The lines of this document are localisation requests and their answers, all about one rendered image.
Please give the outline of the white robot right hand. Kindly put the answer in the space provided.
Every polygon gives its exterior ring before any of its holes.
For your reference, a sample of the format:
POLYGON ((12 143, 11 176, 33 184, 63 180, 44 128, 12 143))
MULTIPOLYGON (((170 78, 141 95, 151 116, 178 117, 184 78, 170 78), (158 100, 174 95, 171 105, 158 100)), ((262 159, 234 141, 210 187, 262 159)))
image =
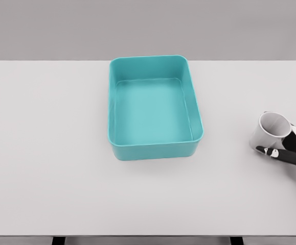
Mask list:
POLYGON ((296 126, 291 124, 291 132, 281 140, 282 149, 258 145, 257 152, 269 156, 275 160, 296 166, 296 126))

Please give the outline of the white paper cup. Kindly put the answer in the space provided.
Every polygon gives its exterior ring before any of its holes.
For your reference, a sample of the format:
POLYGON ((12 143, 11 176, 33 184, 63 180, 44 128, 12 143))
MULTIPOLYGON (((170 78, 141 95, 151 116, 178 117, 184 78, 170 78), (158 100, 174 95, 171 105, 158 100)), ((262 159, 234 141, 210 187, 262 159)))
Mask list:
POLYGON ((285 149, 282 141, 292 131, 291 123, 278 112, 266 111, 258 119, 249 146, 256 150, 257 146, 264 148, 285 149))

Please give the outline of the teal rectangular plastic basket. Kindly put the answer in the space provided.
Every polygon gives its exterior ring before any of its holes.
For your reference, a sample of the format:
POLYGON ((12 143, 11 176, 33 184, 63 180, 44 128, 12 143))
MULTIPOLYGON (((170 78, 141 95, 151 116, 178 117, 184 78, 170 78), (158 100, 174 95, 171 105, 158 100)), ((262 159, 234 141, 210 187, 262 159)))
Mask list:
POLYGON ((107 121, 119 160, 192 156, 204 128, 188 60, 181 55, 113 59, 107 121))

